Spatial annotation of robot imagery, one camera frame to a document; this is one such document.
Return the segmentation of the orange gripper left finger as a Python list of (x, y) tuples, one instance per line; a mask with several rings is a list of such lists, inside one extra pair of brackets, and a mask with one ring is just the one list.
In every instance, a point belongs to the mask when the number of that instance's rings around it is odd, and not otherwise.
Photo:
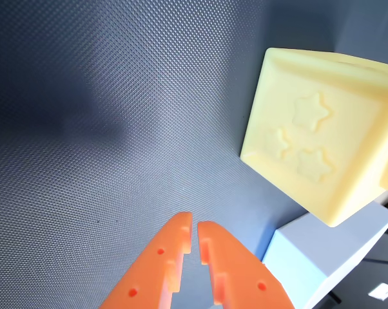
[(170, 308), (191, 253), (193, 215), (179, 212), (148, 243), (101, 308)]

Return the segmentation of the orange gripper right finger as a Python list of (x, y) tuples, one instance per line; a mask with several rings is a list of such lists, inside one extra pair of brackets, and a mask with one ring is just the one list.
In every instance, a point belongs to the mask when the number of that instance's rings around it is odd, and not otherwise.
[(292, 308), (281, 283), (224, 227), (197, 225), (200, 260), (209, 267), (215, 305), (223, 308)]

